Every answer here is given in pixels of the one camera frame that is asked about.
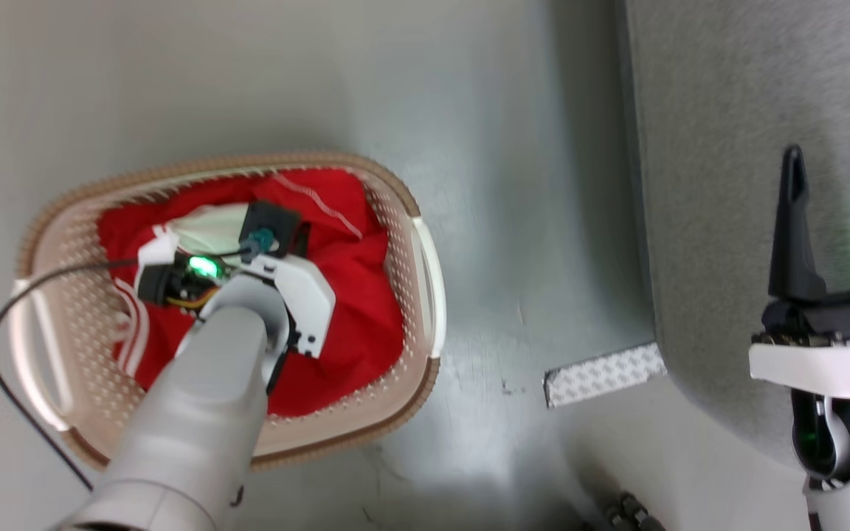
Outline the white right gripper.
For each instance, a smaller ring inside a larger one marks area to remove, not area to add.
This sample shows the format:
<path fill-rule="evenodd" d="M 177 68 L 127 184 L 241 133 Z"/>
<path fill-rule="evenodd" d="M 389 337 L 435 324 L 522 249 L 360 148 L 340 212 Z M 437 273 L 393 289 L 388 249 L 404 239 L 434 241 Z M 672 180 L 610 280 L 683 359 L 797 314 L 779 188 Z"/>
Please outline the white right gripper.
<path fill-rule="evenodd" d="M 807 226 L 809 182 L 799 145 L 783 154 L 764 329 L 748 350 L 750 376 L 850 400 L 850 292 L 826 295 Z"/>

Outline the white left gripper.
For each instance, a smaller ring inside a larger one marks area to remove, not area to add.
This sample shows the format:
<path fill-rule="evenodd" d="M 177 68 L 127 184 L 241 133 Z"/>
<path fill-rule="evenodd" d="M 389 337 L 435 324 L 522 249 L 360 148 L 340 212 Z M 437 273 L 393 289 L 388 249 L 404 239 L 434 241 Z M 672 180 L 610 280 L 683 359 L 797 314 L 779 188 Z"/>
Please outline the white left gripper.
<path fill-rule="evenodd" d="M 278 353 L 320 357 L 336 296 L 314 263 L 281 253 L 273 236 L 249 236 L 220 254 L 187 254 L 178 244 L 176 236 L 156 236 L 139 249 L 140 299 L 179 307 L 199 322 L 225 307 L 253 310 Z"/>

